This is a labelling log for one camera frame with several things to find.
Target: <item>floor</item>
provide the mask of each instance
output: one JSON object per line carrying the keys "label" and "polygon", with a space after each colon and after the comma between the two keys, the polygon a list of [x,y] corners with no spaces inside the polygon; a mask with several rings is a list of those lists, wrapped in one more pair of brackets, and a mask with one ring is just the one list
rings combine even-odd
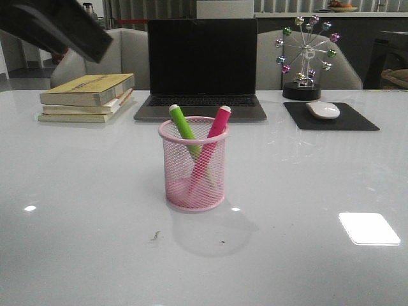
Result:
{"label": "floor", "polygon": [[53,70],[54,68],[9,71],[10,79],[0,82],[0,92],[17,89],[49,89]]}

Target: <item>black mouse pad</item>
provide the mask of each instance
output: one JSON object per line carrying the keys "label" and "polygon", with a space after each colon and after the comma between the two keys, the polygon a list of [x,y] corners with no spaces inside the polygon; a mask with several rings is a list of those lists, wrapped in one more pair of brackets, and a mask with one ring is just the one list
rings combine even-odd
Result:
{"label": "black mouse pad", "polygon": [[375,124],[346,103],[333,103],[340,110],[336,119],[317,119],[309,112],[306,102],[283,103],[300,129],[328,131],[378,131]]}

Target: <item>white mouse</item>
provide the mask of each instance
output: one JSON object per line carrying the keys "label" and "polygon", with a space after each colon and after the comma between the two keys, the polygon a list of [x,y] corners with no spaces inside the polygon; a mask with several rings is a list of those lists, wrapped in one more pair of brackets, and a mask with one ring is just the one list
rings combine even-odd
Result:
{"label": "white mouse", "polygon": [[340,110],[333,103],[314,101],[306,103],[306,106],[318,119],[335,119],[340,115]]}

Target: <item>book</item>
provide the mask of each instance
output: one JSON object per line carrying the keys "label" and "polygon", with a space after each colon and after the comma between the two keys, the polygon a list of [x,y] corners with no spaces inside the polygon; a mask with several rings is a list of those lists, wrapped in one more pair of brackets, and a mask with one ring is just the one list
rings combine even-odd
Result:
{"label": "book", "polygon": [[40,94],[46,105],[101,106],[135,86],[133,73],[84,75]]}
{"label": "book", "polygon": [[41,113],[37,119],[40,122],[106,122],[123,107],[131,93],[132,89],[126,91],[121,97],[115,98],[112,103],[120,101],[119,107],[113,108],[110,113]]}
{"label": "book", "polygon": [[101,106],[43,105],[45,115],[108,115],[115,113],[131,94],[132,88]]}

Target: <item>bowl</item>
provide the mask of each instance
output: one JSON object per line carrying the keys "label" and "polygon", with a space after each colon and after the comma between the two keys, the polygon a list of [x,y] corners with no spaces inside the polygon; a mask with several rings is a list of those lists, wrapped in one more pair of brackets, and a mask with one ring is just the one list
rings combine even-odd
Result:
{"label": "bowl", "polygon": [[345,13],[345,12],[348,12],[348,11],[355,11],[355,10],[358,9],[357,7],[353,7],[353,8],[334,8],[332,6],[329,6],[328,8],[331,9],[332,11],[336,11],[337,13]]}

